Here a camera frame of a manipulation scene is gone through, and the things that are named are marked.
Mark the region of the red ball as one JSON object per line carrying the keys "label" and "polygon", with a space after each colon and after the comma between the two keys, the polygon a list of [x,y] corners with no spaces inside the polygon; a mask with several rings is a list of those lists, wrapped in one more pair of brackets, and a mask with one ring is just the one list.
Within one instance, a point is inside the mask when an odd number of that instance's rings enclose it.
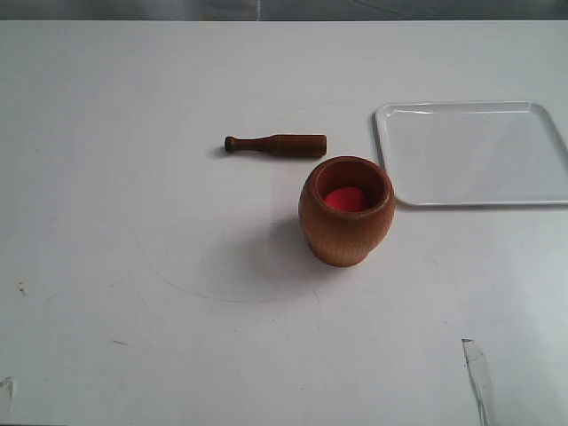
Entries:
{"label": "red ball", "polygon": [[360,212],[370,207],[365,193],[355,186],[335,189],[325,196],[324,202],[329,207],[343,212]]}

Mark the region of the brown wooden mortar bowl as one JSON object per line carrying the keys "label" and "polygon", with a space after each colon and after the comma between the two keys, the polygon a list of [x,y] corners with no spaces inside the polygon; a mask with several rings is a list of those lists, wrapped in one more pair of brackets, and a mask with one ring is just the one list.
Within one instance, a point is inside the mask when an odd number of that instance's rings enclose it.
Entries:
{"label": "brown wooden mortar bowl", "polygon": [[[369,208],[347,212],[325,203],[329,193],[345,187],[361,190]],[[382,242],[394,211],[394,190],[385,170],[355,156],[319,164],[305,180],[298,202],[300,226],[313,254],[339,267],[360,263]]]}

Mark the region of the clear tape strip right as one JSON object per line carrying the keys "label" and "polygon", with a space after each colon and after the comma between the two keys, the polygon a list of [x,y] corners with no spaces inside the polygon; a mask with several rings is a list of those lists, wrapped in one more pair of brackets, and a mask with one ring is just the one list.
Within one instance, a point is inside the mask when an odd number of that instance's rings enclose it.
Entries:
{"label": "clear tape strip right", "polygon": [[461,344],[468,369],[469,383],[477,405],[479,422],[483,426],[496,425],[493,410],[493,385],[485,354],[472,339],[463,338]]}

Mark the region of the brown wooden pestle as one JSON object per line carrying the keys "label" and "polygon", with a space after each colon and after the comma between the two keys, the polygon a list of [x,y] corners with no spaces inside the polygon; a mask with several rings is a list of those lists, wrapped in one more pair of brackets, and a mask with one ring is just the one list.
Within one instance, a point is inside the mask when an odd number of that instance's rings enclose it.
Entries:
{"label": "brown wooden pestle", "polygon": [[259,152],[287,158],[321,158],[327,153],[325,135],[278,134],[263,138],[225,138],[225,151]]}

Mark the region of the white square tray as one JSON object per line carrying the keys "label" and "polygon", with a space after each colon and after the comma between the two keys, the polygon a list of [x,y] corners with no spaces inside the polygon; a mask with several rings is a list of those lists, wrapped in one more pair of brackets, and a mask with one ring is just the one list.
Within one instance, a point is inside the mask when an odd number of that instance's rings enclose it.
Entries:
{"label": "white square tray", "polygon": [[407,207],[567,203],[567,144],[536,102],[389,104],[374,121],[382,166]]}

